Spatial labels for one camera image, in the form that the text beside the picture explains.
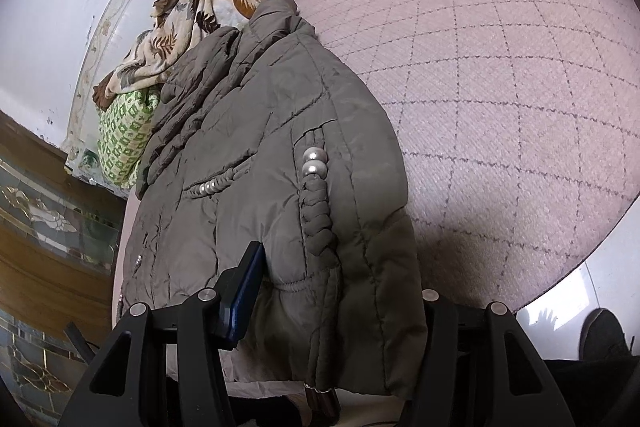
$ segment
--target grid line pattern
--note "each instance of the grid line pattern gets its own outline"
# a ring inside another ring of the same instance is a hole
[[[424,287],[517,309],[640,189],[632,0],[297,0],[393,125]]]

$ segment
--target white wall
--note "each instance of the white wall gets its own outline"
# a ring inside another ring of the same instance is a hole
[[[56,147],[108,2],[0,0],[0,110]]]

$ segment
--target black shoe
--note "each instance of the black shoe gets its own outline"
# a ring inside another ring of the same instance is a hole
[[[580,360],[604,360],[630,355],[631,347],[626,345],[625,333],[616,316],[604,308],[591,312],[580,334]]]

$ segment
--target green patterned fabric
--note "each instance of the green patterned fabric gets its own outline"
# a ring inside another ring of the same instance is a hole
[[[117,95],[106,111],[98,111],[100,165],[105,177],[118,187],[129,188],[136,182],[159,101],[157,89],[140,89]]]

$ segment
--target floor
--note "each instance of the floor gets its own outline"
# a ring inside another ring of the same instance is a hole
[[[616,314],[633,354],[640,354],[640,201],[593,254],[516,315],[543,359],[578,358],[580,330],[596,308]]]

